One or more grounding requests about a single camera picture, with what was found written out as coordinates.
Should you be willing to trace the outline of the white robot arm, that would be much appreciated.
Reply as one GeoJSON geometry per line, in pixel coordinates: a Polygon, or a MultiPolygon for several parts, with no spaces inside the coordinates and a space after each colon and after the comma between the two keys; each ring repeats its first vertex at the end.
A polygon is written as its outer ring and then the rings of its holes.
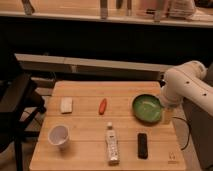
{"type": "Polygon", "coordinates": [[[213,87],[203,81],[206,75],[206,67],[197,60],[169,68],[159,94],[161,105],[175,108],[187,98],[213,117],[213,87]]]}

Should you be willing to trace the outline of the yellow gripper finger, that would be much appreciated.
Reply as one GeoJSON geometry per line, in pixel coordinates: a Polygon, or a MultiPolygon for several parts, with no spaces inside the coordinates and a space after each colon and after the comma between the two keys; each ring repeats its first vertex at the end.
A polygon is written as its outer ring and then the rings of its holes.
{"type": "Polygon", "coordinates": [[[165,108],[163,111],[163,123],[169,124],[171,122],[173,110],[171,108],[165,108]]]}

